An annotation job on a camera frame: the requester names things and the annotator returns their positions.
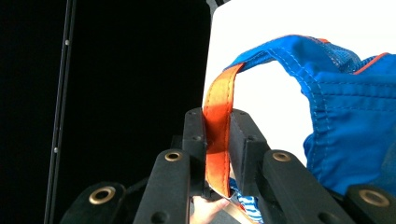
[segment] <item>white backdrop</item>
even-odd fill
[[[326,38],[363,60],[396,53],[395,21],[392,1],[385,0],[232,0],[213,16],[204,100],[212,81],[240,53],[271,39]],[[236,77],[234,108],[253,117],[272,149],[290,151],[306,164],[303,142],[312,133],[308,101],[278,62]]]

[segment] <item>metal grommet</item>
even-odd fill
[[[116,194],[116,189],[113,187],[103,187],[97,189],[90,195],[90,203],[102,204],[110,201]]]
[[[179,152],[169,152],[169,153],[166,153],[165,159],[167,161],[179,161],[179,160],[181,160],[181,156],[182,156],[182,154]]]
[[[377,207],[388,207],[390,205],[387,197],[374,190],[361,189],[359,190],[359,195],[365,202],[375,205]]]
[[[274,159],[276,159],[277,161],[290,161],[291,157],[284,153],[284,152],[275,152],[273,154]]]

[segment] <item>orange webbing loop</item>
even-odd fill
[[[233,84],[244,64],[240,63],[221,73],[210,86],[204,104],[207,139],[206,180],[223,197],[230,197],[230,114],[233,111]]]

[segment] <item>black background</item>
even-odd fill
[[[1,223],[42,223],[66,2],[0,6]],[[201,106],[205,1],[78,1],[54,222],[88,186],[128,187]]]

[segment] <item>blue nylon material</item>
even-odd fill
[[[313,37],[288,35],[251,49],[229,66],[278,61],[299,82],[314,131],[304,141],[307,169],[326,188],[345,194],[375,184],[396,195],[396,55],[387,54],[359,75],[348,49]]]

